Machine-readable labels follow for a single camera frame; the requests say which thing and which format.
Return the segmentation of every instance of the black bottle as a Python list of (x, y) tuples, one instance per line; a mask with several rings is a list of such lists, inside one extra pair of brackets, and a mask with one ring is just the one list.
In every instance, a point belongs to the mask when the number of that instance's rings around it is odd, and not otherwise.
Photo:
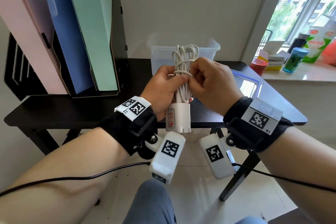
[(298, 47), (298, 48), (303, 48), (305, 44), (307, 43), (307, 39), (310, 37), (310, 35), (307, 34), (299, 34), (299, 36), (294, 39), (292, 45), (288, 49), (288, 53), (291, 53), (293, 48)]

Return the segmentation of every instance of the tree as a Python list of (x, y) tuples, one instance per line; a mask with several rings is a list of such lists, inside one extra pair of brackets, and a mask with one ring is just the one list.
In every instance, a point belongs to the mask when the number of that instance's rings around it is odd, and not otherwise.
[(290, 21), (293, 9), (293, 4), (288, 4), (285, 2), (282, 4), (279, 10), (274, 11), (272, 18), (267, 26), (267, 29), (273, 31), (270, 40), (283, 40), (284, 37), (287, 38), (291, 30), (290, 25), (293, 25), (293, 23), (295, 23), (295, 21)]
[(325, 11), (324, 11), (324, 13), (323, 13), (323, 15), (327, 15), (327, 14), (329, 13), (330, 9), (334, 6), (334, 3), (335, 3), (335, 1), (331, 1), (331, 2), (327, 5), (327, 7), (325, 8)]

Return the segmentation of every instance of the jeans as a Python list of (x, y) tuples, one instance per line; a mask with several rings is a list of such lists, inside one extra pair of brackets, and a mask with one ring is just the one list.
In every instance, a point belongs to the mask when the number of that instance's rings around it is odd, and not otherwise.
[[(123, 224), (175, 224), (173, 204), (165, 187), (157, 180), (140, 185)], [(246, 217), (236, 224), (265, 224), (262, 219)]]

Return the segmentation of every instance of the forearm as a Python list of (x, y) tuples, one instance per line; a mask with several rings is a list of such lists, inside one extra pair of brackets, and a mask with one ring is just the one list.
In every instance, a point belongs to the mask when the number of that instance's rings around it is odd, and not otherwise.
[[(288, 128), (258, 156), (274, 175), (336, 189), (336, 151), (295, 127)], [(336, 193), (282, 180), (277, 182), (314, 222), (336, 220)]]
[[(102, 128), (68, 142), (22, 175), (11, 187), (63, 176), (91, 176), (123, 164), (124, 148)], [(77, 223), (95, 204), (113, 174), (86, 181), (58, 181), (0, 198), (0, 222)]]

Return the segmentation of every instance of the blue folder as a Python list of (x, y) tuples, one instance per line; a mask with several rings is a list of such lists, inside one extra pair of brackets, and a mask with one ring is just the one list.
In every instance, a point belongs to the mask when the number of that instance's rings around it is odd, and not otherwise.
[(94, 86), (72, 0), (47, 0), (76, 94)]

